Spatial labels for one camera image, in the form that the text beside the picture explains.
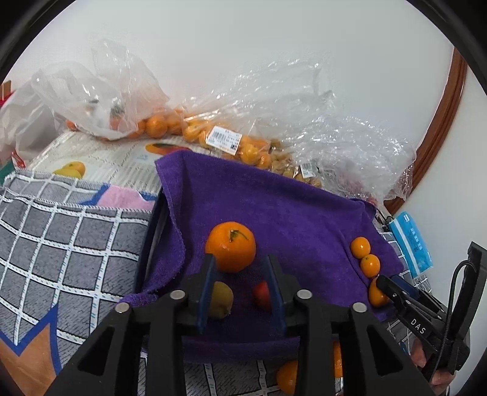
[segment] blue package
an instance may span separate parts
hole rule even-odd
[[[412,278],[420,276],[433,266],[430,253],[409,213],[402,212],[398,215],[389,223],[389,229],[404,254]]]

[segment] pink fabric patch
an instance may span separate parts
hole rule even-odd
[[[146,201],[135,190],[110,186],[96,204],[110,208],[152,210],[154,201]]]

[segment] white wall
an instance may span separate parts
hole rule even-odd
[[[77,0],[32,42],[14,86],[52,62],[92,66],[90,45],[118,41],[174,99],[277,59],[325,58],[349,114],[418,144],[446,81],[452,45],[405,0]]]
[[[428,273],[431,286],[435,296],[445,304],[453,270],[467,258],[470,242],[487,248],[486,112],[487,97],[469,70],[450,133],[403,207],[412,214],[425,239],[435,265]],[[486,310],[487,292],[484,292],[470,328],[470,357],[452,385],[455,392],[467,380],[487,346]]]

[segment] black triangular cutout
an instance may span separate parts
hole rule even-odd
[[[402,370],[402,363],[389,349],[387,343],[373,326],[367,327],[372,354],[374,355],[375,368],[377,374],[386,376],[387,374],[397,373]]]
[[[108,351],[112,344],[112,338],[115,329],[107,327],[100,335],[96,342],[91,346],[88,353],[78,364],[78,369],[95,376],[102,376],[105,372],[105,366],[108,358]]]

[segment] human hand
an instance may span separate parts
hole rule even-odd
[[[414,339],[414,343],[412,344],[411,360],[418,367],[423,368],[426,365],[425,352],[423,351],[421,341],[417,338]],[[454,378],[455,375],[451,375],[446,370],[437,370],[430,382],[434,394],[441,395],[448,388],[448,385],[451,384]]]

